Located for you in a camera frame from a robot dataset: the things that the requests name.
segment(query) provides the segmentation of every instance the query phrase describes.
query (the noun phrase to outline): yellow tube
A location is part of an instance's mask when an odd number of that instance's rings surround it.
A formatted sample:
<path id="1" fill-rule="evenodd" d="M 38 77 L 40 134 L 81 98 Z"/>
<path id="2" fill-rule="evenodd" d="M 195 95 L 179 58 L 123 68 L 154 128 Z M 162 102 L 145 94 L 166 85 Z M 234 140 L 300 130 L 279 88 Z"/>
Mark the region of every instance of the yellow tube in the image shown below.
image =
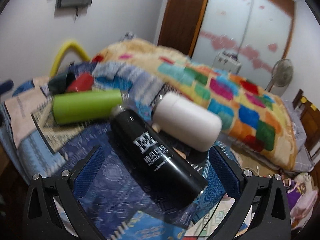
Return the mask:
<path id="1" fill-rule="evenodd" d="M 50 77 L 54 77 L 57 74 L 62 61 L 62 57 L 65 55 L 68 49 L 73 49 L 83 61 L 90 61 L 90 57 L 88 56 L 88 54 L 76 41 L 73 41 L 73 40 L 66 41 L 62 45 L 61 49 L 59 50 L 58 54 L 54 59 L 52 68 L 50 70 Z"/>

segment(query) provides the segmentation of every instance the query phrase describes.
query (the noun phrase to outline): white bottle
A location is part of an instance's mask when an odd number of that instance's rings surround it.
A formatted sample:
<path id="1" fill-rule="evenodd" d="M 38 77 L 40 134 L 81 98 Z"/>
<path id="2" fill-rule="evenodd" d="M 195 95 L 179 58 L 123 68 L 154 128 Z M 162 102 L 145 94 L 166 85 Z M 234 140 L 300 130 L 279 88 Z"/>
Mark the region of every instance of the white bottle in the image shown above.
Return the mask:
<path id="1" fill-rule="evenodd" d="M 162 96 L 155 105 L 153 122 L 200 152 L 211 148 L 222 128 L 219 116 L 172 92 Z"/>

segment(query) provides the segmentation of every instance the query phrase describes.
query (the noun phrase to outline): fan head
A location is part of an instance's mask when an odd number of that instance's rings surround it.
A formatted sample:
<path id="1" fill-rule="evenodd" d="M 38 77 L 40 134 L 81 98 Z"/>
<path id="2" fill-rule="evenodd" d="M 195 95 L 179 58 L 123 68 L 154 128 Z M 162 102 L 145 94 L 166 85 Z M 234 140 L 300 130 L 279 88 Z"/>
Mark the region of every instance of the fan head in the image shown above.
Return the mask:
<path id="1" fill-rule="evenodd" d="M 272 80 L 277 87 L 285 87 L 293 78 L 293 65 L 289 59 L 279 60 L 272 70 Z"/>

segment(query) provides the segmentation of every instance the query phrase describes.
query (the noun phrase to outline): green bottle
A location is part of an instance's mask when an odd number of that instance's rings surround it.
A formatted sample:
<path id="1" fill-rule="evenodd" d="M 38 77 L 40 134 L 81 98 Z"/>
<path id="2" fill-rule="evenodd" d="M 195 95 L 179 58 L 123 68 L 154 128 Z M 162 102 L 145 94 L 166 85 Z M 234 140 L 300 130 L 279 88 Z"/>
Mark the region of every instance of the green bottle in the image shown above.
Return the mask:
<path id="1" fill-rule="evenodd" d="M 129 94 L 120 90 L 68 93 L 53 97 L 52 112 L 59 125 L 107 119 L 113 107 L 128 101 Z"/>

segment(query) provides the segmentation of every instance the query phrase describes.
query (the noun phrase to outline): metal screw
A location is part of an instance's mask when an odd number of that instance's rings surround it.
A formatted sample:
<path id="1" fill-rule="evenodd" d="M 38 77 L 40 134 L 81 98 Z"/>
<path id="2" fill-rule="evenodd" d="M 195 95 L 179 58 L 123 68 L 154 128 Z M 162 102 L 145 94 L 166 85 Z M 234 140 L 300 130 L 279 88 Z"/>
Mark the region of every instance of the metal screw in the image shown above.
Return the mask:
<path id="1" fill-rule="evenodd" d="M 252 176 L 252 171 L 245 170 L 245 171 L 244 171 L 244 174 L 245 174 L 247 177 L 251 177 L 251 176 Z"/>
<path id="2" fill-rule="evenodd" d="M 275 174 L 276 180 L 281 180 L 281 176 L 279 174 Z"/>
<path id="3" fill-rule="evenodd" d="M 39 177 L 40 177 L 40 175 L 37 173 L 37 174 L 35 174 L 35 175 L 32 176 L 32 179 L 33 179 L 33 180 L 37 180 L 37 179 L 39 179 Z"/>
<path id="4" fill-rule="evenodd" d="M 68 171 L 68 170 L 61 172 L 62 177 L 69 176 L 69 174 L 70 174 L 70 171 Z"/>

